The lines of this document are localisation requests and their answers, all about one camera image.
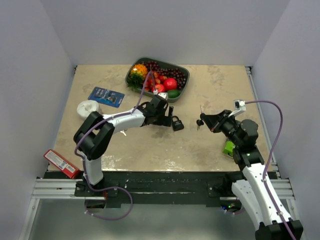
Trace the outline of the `black headed key bunch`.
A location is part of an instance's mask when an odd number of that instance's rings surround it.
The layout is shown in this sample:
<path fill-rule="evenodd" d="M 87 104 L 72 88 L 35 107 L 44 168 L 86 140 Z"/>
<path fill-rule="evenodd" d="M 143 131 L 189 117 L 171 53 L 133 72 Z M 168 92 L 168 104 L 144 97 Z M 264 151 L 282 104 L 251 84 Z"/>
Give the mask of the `black headed key bunch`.
<path fill-rule="evenodd" d="M 200 105 L 200 115 L 202 115 L 204 113 L 204 108 L 202 105 Z M 197 130 L 199 130 L 201 128 L 201 126 L 203 126 L 205 123 L 203 122 L 202 118 L 200 117 L 199 119 L 196 120 L 196 124 L 197 124 Z"/>

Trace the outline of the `black padlock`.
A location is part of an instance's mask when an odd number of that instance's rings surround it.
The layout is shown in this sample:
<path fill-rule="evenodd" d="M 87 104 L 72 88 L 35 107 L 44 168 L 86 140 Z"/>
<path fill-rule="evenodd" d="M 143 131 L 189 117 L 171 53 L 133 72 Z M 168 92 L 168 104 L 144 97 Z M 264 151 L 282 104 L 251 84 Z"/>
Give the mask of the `black padlock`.
<path fill-rule="evenodd" d="M 171 126 L 174 132 L 181 131 L 185 128 L 183 122 L 176 115 L 172 116 Z"/>

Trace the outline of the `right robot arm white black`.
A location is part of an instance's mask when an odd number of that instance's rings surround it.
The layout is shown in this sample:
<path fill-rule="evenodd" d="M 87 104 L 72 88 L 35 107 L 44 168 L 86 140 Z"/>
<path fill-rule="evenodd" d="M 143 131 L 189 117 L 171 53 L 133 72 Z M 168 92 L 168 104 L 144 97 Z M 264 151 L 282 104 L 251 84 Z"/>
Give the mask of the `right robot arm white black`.
<path fill-rule="evenodd" d="M 236 196 L 255 227 L 257 240 L 299 240 L 303 226 L 283 206 L 271 180 L 268 167 L 256 145 L 258 124 L 250 119 L 237 121 L 230 110 L 218 114 L 202 112 L 197 125 L 212 133 L 223 133 L 234 145 L 233 160 L 242 177 L 223 183 L 223 192 Z"/>

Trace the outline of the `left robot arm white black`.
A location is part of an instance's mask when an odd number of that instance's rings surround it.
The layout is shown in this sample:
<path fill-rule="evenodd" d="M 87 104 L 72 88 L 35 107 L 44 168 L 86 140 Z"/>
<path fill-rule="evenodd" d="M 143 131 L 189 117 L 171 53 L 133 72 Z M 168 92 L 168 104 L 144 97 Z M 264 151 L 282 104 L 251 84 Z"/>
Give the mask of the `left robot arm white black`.
<path fill-rule="evenodd" d="M 88 193 L 99 196 L 104 190 L 101 182 L 104 178 L 102 155 L 112 136 L 147 125 L 168 126 L 168 117 L 165 115 L 168 106 L 168 94 L 160 92 L 150 101 L 128 111 L 109 115 L 94 111 L 89 114 L 73 137 L 76 143 L 74 154 L 82 158 L 83 176 L 87 182 L 85 189 Z"/>

